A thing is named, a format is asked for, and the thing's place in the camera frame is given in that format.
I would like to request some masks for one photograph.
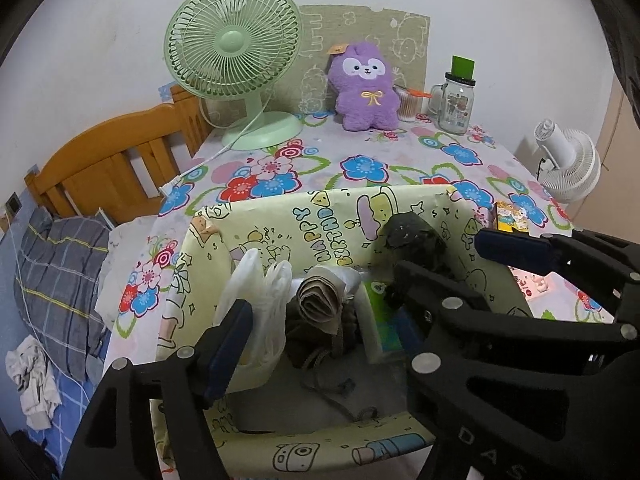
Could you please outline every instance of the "yellow bow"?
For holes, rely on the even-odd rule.
[[[368,97],[369,98],[369,104],[367,106],[372,106],[373,104],[377,104],[378,106],[382,106],[379,102],[378,102],[378,97],[382,97],[384,94],[378,90],[377,92],[363,92],[362,94],[360,94],[360,97],[364,97],[365,99]]]

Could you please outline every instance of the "blue wall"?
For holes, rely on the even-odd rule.
[[[14,300],[15,250],[12,235],[16,247],[19,248],[36,205],[26,190],[20,196],[20,201],[22,208],[12,222],[9,232],[0,240],[0,418],[9,433],[27,428],[26,418],[20,408],[20,395],[14,382],[6,374],[4,366],[6,353],[15,350],[29,334]]]

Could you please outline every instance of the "fan stand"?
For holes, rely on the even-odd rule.
[[[260,92],[244,99],[246,117],[234,122],[222,137],[225,146],[233,143],[232,150],[258,150],[281,144],[302,131],[302,123],[287,112],[263,112]],[[259,116],[249,129],[242,131],[249,122]]]

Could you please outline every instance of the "beige door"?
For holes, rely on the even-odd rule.
[[[600,181],[568,213],[577,226],[640,243],[640,130],[617,79],[598,151]]]

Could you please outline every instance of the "white fan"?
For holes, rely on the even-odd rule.
[[[536,127],[536,141],[548,155],[540,184],[561,204],[586,197],[600,178],[600,156],[593,141],[580,130],[564,130],[551,119]]]

